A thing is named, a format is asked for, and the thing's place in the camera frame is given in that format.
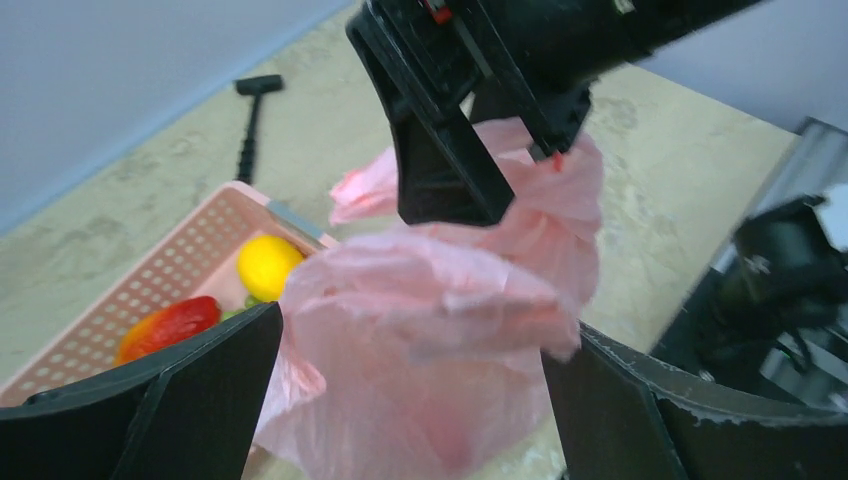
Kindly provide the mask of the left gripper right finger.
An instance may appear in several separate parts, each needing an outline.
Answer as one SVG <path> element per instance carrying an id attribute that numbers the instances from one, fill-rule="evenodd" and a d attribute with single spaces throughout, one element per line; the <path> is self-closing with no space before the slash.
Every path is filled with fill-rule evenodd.
<path id="1" fill-rule="evenodd" d="M 844 479 L 847 416 L 712 383 L 585 326 L 541 355 L 571 479 Z"/>

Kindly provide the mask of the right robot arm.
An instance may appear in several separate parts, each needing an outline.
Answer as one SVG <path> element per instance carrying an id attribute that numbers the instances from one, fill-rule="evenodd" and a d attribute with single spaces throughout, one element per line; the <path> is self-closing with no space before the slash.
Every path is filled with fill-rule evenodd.
<path id="1" fill-rule="evenodd" d="M 347 26 L 390 125 L 408 224 L 491 226 L 514 193 L 461 109 L 569 151 L 600 75 L 747 8 L 737 0 L 367 1 Z"/>

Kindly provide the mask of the pink plastic bag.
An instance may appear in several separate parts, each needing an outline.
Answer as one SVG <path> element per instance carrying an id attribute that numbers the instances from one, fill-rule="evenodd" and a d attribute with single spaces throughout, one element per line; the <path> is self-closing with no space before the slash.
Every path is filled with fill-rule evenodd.
<path id="1" fill-rule="evenodd" d="M 545 420 L 598 284 L 603 156 L 535 162 L 516 118 L 475 128 L 515 197 L 490 228 L 398 225 L 311 255 L 279 304 L 255 443 L 311 479 L 462 479 Z"/>

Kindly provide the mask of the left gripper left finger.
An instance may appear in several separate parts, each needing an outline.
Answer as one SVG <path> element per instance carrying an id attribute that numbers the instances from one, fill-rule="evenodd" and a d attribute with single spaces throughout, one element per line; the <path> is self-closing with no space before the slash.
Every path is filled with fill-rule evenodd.
<path id="1" fill-rule="evenodd" d="M 275 303 L 1 411 L 5 479 L 237 479 L 283 332 Z"/>

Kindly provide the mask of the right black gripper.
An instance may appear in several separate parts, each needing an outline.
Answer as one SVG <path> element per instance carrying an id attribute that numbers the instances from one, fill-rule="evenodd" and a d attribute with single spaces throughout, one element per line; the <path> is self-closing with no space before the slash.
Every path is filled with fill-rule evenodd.
<path id="1" fill-rule="evenodd" d="M 569 151 L 590 83 L 636 51 L 632 1 L 368 1 L 348 38 L 390 125 L 404 223 L 489 227 L 514 193 L 469 96 L 521 120 L 536 158 Z"/>

